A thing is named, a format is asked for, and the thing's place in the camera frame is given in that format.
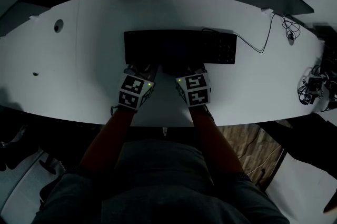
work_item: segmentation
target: forearm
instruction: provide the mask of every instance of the forearm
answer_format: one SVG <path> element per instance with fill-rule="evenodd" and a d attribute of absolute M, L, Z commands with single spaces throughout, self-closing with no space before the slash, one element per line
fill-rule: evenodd
<path fill-rule="evenodd" d="M 93 174 L 104 174 L 112 170 L 133 116 L 133 110 L 119 108 L 86 150 L 80 166 Z"/>
<path fill-rule="evenodd" d="M 205 107 L 190 108 L 190 113 L 211 175 L 243 172 L 236 153 L 207 114 Z"/>

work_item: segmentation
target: floor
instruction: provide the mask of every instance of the floor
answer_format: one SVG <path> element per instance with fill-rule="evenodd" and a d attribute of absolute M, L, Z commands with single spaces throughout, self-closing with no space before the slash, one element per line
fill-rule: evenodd
<path fill-rule="evenodd" d="M 285 120 L 278 122 L 290 126 Z M 220 126 L 219 129 L 239 156 L 244 171 L 254 183 L 261 176 L 262 169 L 265 169 L 261 180 L 263 184 L 272 174 L 283 148 L 256 124 Z"/>

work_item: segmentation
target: gray shirt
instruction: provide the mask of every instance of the gray shirt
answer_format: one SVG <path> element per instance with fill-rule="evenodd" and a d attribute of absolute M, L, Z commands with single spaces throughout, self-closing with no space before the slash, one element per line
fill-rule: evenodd
<path fill-rule="evenodd" d="M 215 182 L 194 147 L 129 142 L 108 183 L 65 174 L 33 223 L 289 223 L 251 181 Z"/>

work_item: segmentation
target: black keyboard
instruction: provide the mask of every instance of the black keyboard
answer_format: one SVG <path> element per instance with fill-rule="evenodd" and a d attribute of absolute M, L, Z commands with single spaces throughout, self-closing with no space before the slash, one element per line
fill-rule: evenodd
<path fill-rule="evenodd" d="M 124 32 L 125 61 L 235 64 L 236 35 L 190 30 Z"/>

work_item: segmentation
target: white desk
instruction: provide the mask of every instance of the white desk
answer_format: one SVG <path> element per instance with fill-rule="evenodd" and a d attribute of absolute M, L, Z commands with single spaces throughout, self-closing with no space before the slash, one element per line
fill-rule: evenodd
<path fill-rule="evenodd" d="M 64 27 L 55 33 L 58 19 Z M 0 40 L 0 104 L 16 102 L 25 112 L 104 124 L 126 67 L 125 31 L 217 28 L 233 30 L 262 48 L 270 19 L 259 8 L 233 0 L 72 0 Z M 322 50 L 323 44 L 304 28 L 290 46 L 279 17 L 263 54 L 238 38 L 235 65 L 206 64 L 212 82 L 208 107 L 216 124 L 310 113 L 314 106 L 298 101 L 296 87 Z M 192 126 L 174 77 L 158 72 L 156 83 L 133 125 Z"/>

